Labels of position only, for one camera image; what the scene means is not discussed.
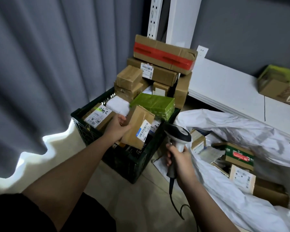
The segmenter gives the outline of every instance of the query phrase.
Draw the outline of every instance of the curtain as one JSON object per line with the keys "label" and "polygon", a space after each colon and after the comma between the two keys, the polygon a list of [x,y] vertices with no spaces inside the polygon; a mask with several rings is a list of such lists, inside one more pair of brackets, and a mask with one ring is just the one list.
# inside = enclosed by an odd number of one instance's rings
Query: curtain
{"label": "curtain", "polygon": [[112,87],[144,0],[0,0],[0,177]]}

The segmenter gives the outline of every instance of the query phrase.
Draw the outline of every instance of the forearm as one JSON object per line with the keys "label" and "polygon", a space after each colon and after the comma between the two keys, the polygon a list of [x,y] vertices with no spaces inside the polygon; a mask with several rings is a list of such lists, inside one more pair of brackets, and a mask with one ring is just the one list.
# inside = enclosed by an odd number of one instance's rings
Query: forearm
{"label": "forearm", "polygon": [[185,184],[183,191],[201,231],[239,232],[197,179]]}
{"label": "forearm", "polygon": [[44,174],[27,187],[23,194],[38,205],[40,210],[54,222],[57,230],[60,230],[102,156],[112,144],[110,138],[100,137],[73,157]]}

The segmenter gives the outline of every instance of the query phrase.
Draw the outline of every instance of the gray wall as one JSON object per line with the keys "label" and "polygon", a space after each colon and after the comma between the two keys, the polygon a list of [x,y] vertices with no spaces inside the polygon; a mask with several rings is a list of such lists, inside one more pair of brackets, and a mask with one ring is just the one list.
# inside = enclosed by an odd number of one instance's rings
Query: gray wall
{"label": "gray wall", "polygon": [[290,68],[290,0],[202,0],[191,48],[258,76],[268,64]]}

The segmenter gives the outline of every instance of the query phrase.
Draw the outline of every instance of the power outlet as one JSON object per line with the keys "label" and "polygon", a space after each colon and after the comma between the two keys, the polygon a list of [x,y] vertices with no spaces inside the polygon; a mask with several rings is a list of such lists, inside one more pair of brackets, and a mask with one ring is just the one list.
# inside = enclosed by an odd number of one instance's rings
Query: power outlet
{"label": "power outlet", "polygon": [[163,0],[151,0],[147,37],[156,40]]}
{"label": "power outlet", "polygon": [[198,58],[205,58],[207,51],[208,51],[208,48],[205,48],[199,45],[197,48]]}

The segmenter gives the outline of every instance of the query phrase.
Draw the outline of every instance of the left arm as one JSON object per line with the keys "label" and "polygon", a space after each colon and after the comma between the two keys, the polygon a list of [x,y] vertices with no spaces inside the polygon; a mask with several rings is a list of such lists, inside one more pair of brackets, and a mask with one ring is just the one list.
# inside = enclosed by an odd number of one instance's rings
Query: left arm
{"label": "left arm", "polygon": [[130,129],[130,125],[121,126],[125,120],[116,114],[102,137],[23,191],[53,221],[57,231],[68,219],[106,150]]}

